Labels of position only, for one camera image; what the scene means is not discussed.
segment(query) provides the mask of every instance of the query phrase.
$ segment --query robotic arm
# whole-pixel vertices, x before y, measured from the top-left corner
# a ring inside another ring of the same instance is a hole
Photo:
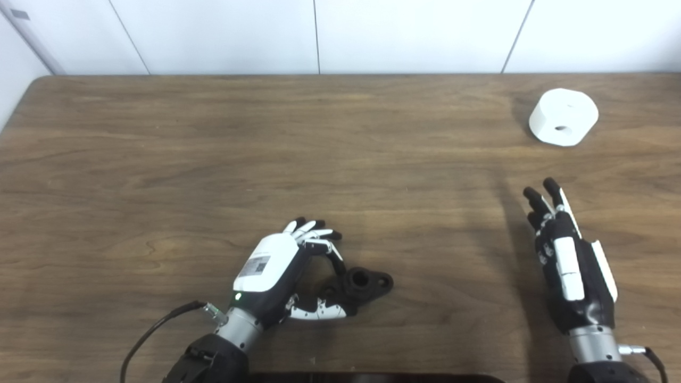
[[[553,206],[531,187],[523,194],[533,210],[527,218],[535,229],[535,249],[548,283],[549,314],[568,336],[575,357],[568,382],[647,382],[622,361],[622,355],[644,354],[666,383],[664,366],[650,348],[615,342],[612,330],[618,293],[601,243],[582,238],[558,183],[547,178],[543,185]]]
[[[263,238],[234,280],[229,309],[192,302],[158,321],[126,357],[121,368],[125,382],[127,364],[135,351],[166,320],[194,309],[203,309],[217,323],[211,334],[187,347],[163,379],[163,383],[230,383],[248,376],[247,353],[259,336],[287,318],[330,320],[354,316],[360,305],[387,294],[393,286],[390,275],[360,267],[345,268],[333,244],[339,232],[324,228],[324,221],[297,218],[281,233]],[[296,284],[311,258],[324,256],[334,276],[317,297],[299,297]]]

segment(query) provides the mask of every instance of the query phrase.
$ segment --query white spool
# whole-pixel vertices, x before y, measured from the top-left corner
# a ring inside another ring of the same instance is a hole
[[[532,133],[561,147],[579,144],[598,121],[598,108],[586,94],[569,89],[544,93],[530,116]]]

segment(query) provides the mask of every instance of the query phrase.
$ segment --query sticker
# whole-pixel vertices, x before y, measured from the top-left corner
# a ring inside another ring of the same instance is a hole
[[[250,277],[252,275],[261,275],[262,272],[265,270],[265,266],[267,266],[267,262],[269,262],[270,257],[256,257],[256,258],[251,258],[246,261],[246,264],[244,265],[244,268],[241,269],[241,273],[239,273],[239,277]]]

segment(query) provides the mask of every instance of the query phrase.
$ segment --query black cable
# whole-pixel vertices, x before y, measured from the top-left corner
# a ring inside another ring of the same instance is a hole
[[[657,357],[657,355],[650,349],[650,347],[646,347],[646,357],[650,359],[653,365],[657,367],[658,371],[660,371],[660,382],[661,383],[669,383],[669,380],[667,380],[667,371],[665,370],[665,364],[662,363],[660,358]]]
[[[125,373],[127,372],[127,366],[130,364],[130,359],[132,359],[133,355],[137,352],[137,350],[142,347],[142,344],[144,344],[144,341],[146,341],[151,334],[154,333],[154,331],[158,330],[159,327],[161,327],[164,323],[166,323],[168,320],[171,320],[172,318],[175,318],[176,316],[182,315],[184,313],[193,311],[193,310],[198,310],[202,307],[206,306],[206,302],[199,302],[199,301],[193,301],[190,303],[187,303],[186,305],[182,305],[175,310],[171,311],[168,313],[166,316],[162,317],[161,319],[158,320],[158,322],[154,323],[153,326],[151,326],[140,338],[140,340],[135,343],[134,346],[132,346],[132,349],[130,352],[128,352],[128,355],[123,359],[123,365],[121,365],[121,383],[125,383]]]

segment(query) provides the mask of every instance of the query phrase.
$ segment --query wooden table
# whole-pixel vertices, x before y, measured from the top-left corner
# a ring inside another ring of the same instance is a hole
[[[577,147],[526,128],[556,87],[601,111]],[[156,319],[225,307],[258,240],[305,215],[396,287],[355,318],[267,332],[253,372],[563,382],[521,194],[546,176],[603,241],[617,339],[681,380],[680,100],[672,74],[41,78],[0,136],[0,381],[115,381]],[[303,288],[326,273],[313,263]],[[167,324],[129,381],[159,382],[211,330]]]

